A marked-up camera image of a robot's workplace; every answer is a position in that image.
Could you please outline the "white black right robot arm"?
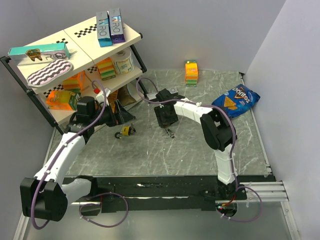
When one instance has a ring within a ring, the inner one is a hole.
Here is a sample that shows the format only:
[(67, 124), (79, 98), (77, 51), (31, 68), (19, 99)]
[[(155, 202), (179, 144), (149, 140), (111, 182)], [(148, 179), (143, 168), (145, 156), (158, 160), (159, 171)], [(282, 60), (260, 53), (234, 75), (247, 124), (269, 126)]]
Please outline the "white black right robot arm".
[(178, 121), (178, 116), (201, 125), (205, 142), (215, 155), (217, 178), (222, 183), (218, 187), (218, 193), (223, 199), (230, 199), (235, 195), (239, 185), (233, 154), (237, 136), (226, 112), (219, 107), (192, 102), (182, 95), (170, 93), (166, 88), (155, 94), (155, 102), (159, 103), (154, 108), (158, 125), (171, 137), (174, 135), (169, 126)]

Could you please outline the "black padlock keys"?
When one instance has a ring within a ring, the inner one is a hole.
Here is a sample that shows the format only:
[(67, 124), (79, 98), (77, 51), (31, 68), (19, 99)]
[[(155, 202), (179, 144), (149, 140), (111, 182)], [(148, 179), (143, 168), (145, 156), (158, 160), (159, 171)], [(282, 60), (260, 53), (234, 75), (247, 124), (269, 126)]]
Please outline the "black padlock keys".
[(130, 126), (129, 127), (129, 129), (128, 129), (128, 135), (130, 136), (130, 135), (132, 135), (132, 134), (134, 134), (134, 133), (136, 133), (137, 131), (136, 131), (136, 129), (133, 127), (133, 126)]

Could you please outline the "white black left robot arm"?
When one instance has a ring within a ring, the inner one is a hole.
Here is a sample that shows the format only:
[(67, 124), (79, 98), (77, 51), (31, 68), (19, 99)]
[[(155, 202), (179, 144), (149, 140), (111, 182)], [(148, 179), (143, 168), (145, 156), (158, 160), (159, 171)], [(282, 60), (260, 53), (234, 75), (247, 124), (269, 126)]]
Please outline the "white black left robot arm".
[(79, 175), (71, 183), (63, 185), (66, 173), (95, 132), (95, 127), (123, 125), (135, 118), (118, 100), (112, 108), (105, 100), (98, 102), (92, 96), (80, 97), (67, 132), (62, 135), (51, 158), (34, 177), (26, 177), (20, 184), (23, 215), (58, 222), (67, 207), (78, 199), (95, 200), (99, 195), (95, 177)]

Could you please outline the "black padlock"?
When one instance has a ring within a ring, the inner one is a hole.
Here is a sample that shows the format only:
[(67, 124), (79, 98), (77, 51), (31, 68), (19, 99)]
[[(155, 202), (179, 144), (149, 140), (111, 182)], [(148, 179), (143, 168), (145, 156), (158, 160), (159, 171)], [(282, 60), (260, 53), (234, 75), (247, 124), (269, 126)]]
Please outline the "black padlock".
[(131, 126), (124, 126), (121, 131), (114, 134), (114, 137), (116, 139), (122, 139), (123, 136), (130, 136), (132, 134), (132, 129)]

